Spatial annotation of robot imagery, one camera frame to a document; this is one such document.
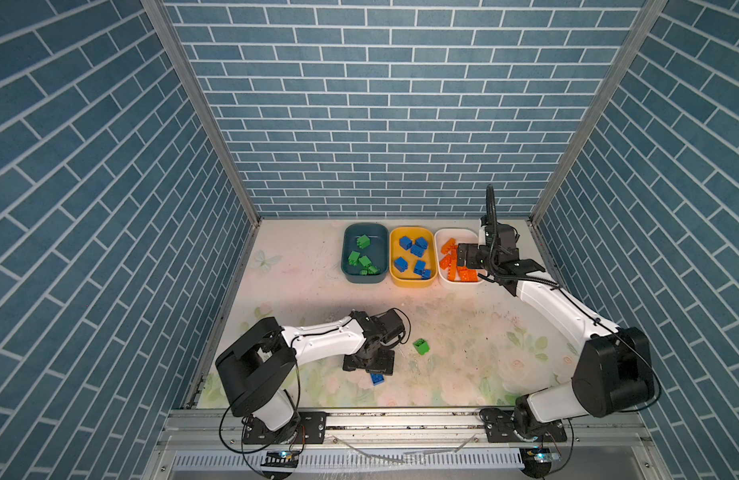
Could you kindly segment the yellow plastic bin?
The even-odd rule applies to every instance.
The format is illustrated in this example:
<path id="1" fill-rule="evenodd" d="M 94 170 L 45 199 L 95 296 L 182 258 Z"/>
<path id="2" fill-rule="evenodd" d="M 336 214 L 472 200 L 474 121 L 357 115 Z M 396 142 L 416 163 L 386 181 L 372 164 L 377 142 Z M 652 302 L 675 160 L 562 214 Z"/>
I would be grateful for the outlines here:
<path id="1" fill-rule="evenodd" d="M 425 239 L 427 239 L 429 247 L 424 249 L 425 253 L 422 258 L 415 257 L 415 255 L 411 254 L 411 249 L 405 250 L 399 246 L 399 240 L 403 236 L 409 237 L 411 242 L 413 242 L 413 245 L 415 245 L 415 240 L 419 237 L 425 237 Z M 405 258 L 405 260 L 407 260 L 407 264 L 409 264 L 409 268 L 407 268 L 407 271 L 405 272 L 399 272 L 399 270 L 395 268 L 395 264 L 393 264 L 393 262 L 395 262 L 399 257 Z M 415 267 L 415 262 L 419 260 L 425 261 L 425 269 L 431 270 L 431 278 L 423 279 L 421 276 L 415 277 L 415 274 L 413 274 L 413 268 Z M 403 288 L 424 288 L 431 286 L 439 273 L 439 267 L 437 267 L 437 254 L 435 254 L 435 245 L 433 245 L 433 233 L 419 226 L 401 226 L 391 230 L 391 233 L 389 234 L 389 264 L 391 264 L 391 266 L 389 266 L 391 281 L 393 281 L 395 286 Z"/>

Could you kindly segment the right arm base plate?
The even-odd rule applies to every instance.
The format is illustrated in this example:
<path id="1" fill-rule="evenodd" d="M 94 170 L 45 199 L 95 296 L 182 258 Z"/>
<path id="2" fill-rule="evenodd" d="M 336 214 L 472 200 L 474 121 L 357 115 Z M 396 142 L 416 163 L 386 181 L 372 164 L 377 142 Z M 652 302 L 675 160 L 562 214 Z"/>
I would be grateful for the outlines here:
<path id="1" fill-rule="evenodd" d="M 485 426 L 489 443 L 539 443 L 553 440 L 557 443 L 567 441 L 563 422 L 537 422 L 529 411 L 509 411 L 499 408 L 483 408 L 479 420 Z"/>

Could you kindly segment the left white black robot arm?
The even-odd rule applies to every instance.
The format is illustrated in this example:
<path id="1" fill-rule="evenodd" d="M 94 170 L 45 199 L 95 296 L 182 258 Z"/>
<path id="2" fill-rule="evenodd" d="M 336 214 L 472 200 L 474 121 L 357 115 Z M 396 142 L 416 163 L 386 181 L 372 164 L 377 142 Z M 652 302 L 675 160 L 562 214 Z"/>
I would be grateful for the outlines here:
<path id="1" fill-rule="evenodd" d="M 271 316 L 258 321 L 215 361 L 229 402 L 228 413 L 243 421 L 243 440 L 253 445 L 304 440 L 309 435 L 296 394 L 285 381 L 300 367 L 330 357 L 343 358 L 345 372 L 390 376 L 395 348 L 409 342 L 411 320 L 397 308 L 347 317 L 319 325 L 283 326 Z"/>

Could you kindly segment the white plastic bin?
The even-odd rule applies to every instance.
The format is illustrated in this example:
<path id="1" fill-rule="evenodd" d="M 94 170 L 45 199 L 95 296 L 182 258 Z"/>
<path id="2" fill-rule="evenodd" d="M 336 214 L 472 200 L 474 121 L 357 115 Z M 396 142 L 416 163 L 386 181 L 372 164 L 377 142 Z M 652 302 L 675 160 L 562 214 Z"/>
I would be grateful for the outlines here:
<path id="1" fill-rule="evenodd" d="M 477 243 L 477 233 L 463 228 L 443 228 L 435 232 L 435 254 L 439 281 L 447 288 L 476 286 L 483 283 L 481 270 L 459 266 L 459 246 Z"/>

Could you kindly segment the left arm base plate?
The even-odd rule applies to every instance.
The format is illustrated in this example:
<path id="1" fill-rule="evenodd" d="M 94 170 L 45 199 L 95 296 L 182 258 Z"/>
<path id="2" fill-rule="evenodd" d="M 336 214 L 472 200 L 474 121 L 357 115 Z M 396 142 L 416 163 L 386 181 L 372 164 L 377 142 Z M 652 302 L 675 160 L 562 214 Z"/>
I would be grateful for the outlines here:
<path id="1" fill-rule="evenodd" d="M 253 417 L 246 426 L 246 445 L 323 444 L 327 427 L 325 411 L 299 411 L 285 426 L 271 430 L 261 419 Z"/>

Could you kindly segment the dark teal plastic bin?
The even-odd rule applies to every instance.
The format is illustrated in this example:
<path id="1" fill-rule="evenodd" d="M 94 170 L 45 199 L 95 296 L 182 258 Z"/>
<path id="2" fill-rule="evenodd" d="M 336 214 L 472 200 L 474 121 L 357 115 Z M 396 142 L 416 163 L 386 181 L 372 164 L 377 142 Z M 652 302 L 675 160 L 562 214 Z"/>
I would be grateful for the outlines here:
<path id="1" fill-rule="evenodd" d="M 357 246 L 357 238 L 367 235 L 371 239 L 371 245 L 365 249 Z M 369 257 L 371 265 L 379 268 L 377 275 L 361 275 L 363 268 L 359 263 L 350 265 L 349 255 L 357 251 L 362 256 Z M 343 253 L 341 257 L 341 268 L 347 280 L 355 284 L 378 284 L 381 283 L 389 271 L 389 231 L 387 227 L 379 223 L 355 223 L 349 225 L 344 234 Z"/>

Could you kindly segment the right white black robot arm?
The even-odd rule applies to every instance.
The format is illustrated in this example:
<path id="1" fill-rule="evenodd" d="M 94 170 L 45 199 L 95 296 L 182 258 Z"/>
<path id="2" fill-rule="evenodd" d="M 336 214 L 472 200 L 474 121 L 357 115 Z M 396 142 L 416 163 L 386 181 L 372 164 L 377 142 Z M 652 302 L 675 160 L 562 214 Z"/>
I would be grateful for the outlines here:
<path id="1" fill-rule="evenodd" d="M 483 216 L 479 241 L 457 248 L 457 265 L 481 271 L 481 279 L 531 305 L 579 353 L 571 380 L 515 402 L 511 422 L 521 440 L 538 440 L 563 420 L 603 418 L 659 398 L 661 384 L 645 333 L 595 313 L 537 261 L 521 258 L 515 228 Z"/>

